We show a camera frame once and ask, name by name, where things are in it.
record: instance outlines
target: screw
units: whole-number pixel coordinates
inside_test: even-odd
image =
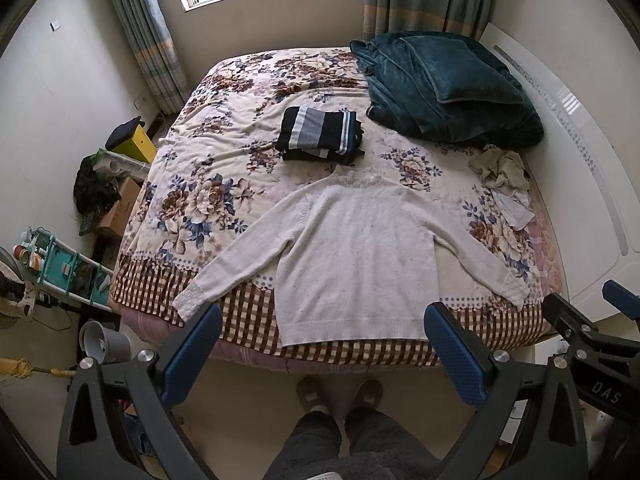
[[[92,357],[85,357],[80,361],[80,367],[82,368],[82,370],[88,370],[93,365],[94,365],[94,358]]]
[[[138,353],[138,361],[142,361],[143,363],[148,363],[156,356],[156,353],[153,350],[141,350]]]
[[[556,368],[560,368],[561,370],[566,368],[566,361],[564,360],[564,357],[556,357],[554,359],[554,365],[556,366]]]
[[[509,355],[509,352],[507,352],[506,350],[496,350],[494,352],[494,360],[498,361],[499,363],[505,363],[510,358],[511,356]]]

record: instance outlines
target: black and gray striped garment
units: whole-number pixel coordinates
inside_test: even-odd
[[[284,160],[329,160],[349,164],[364,152],[362,126],[356,112],[321,112],[290,107],[284,112],[275,147]]]

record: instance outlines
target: white sweater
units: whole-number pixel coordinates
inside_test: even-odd
[[[174,299],[188,320],[280,256],[275,313],[283,346],[427,339],[440,300],[434,238],[483,285],[522,307],[527,285],[427,195],[370,171],[333,174],[287,196]]]

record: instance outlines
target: teal pillow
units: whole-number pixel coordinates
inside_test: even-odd
[[[466,43],[439,36],[401,38],[426,73],[441,104],[485,101],[522,104],[522,94],[468,49]]]

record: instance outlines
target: sweater cuff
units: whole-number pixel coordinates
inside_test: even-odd
[[[204,290],[195,283],[191,283],[174,298],[174,309],[178,311],[182,320],[187,322],[208,299]]]
[[[524,300],[529,296],[529,286],[524,280],[517,278],[511,269],[508,271],[502,284],[501,296],[521,309],[524,307]]]

